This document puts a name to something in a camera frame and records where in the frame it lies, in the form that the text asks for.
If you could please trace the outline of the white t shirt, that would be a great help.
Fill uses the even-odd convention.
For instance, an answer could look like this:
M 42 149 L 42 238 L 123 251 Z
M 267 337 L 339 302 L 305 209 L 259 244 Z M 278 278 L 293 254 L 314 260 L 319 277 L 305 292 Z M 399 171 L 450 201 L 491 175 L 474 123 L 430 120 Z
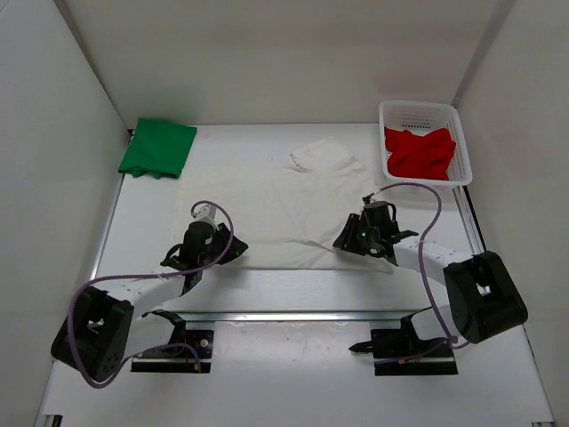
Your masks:
M 284 166 L 203 166 L 180 177 L 170 241 L 181 242 L 190 208 L 209 200 L 226 209 L 248 250 L 234 267 L 275 270 L 371 270 L 392 273 L 382 260 L 333 248 L 350 214 L 377 185 L 339 141 L 314 142 Z

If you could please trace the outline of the green t shirt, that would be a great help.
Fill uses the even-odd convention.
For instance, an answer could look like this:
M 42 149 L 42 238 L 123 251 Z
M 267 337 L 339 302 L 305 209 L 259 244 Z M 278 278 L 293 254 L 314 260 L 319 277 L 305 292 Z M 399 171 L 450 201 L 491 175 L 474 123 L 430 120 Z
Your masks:
M 134 178 L 149 175 L 155 179 L 178 179 L 196 134 L 194 126 L 140 118 L 117 171 Z

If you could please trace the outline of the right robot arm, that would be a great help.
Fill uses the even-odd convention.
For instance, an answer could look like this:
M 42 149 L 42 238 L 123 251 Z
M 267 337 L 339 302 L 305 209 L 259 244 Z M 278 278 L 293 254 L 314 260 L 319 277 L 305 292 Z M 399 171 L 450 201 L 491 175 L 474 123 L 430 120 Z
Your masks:
M 433 309 L 443 334 L 478 344 L 528 320 L 528 309 L 502 258 L 495 252 L 469 254 L 428 242 L 416 231 L 399 229 L 395 206 L 372 202 L 352 213 L 333 247 L 382 259 L 421 274 L 425 284 L 446 289 L 448 304 Z

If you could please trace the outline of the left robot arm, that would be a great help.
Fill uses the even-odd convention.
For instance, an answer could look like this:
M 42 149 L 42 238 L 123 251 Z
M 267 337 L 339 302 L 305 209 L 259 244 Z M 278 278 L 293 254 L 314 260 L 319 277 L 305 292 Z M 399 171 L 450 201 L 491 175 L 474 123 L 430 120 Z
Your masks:
M 205 270 L 234 261 L 248 248 L 232 225 L 191 222 L 162 260 L 165 273 L 101 277 L 78 289 L 52 343 L 52 356 L 102 389 L 130 358 L 146 351 L 195 354 L 185 321 L 161 306 L 192 290 Z

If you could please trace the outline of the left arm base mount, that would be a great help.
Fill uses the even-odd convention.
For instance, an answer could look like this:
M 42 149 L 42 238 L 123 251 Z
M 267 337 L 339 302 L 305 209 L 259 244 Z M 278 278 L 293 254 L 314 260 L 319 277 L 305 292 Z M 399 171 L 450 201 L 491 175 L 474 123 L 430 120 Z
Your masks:
M 214 324 L 152 310 L 135 321 L 125 354 L 133 373 L 209 374 L 213 342 Z

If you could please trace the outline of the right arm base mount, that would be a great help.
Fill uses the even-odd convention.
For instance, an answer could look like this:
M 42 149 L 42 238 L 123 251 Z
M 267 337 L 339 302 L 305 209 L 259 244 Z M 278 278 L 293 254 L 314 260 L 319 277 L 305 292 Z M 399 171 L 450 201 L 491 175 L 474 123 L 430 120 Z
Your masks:
M 349 351 L 372 354 L 375 376 L 457 375 L 451 344 L 445 337 L 421 339 L 413 319 L 421 311 L 400 319 L 399 328 L 375 328 L 371 339 L 354 343 Z

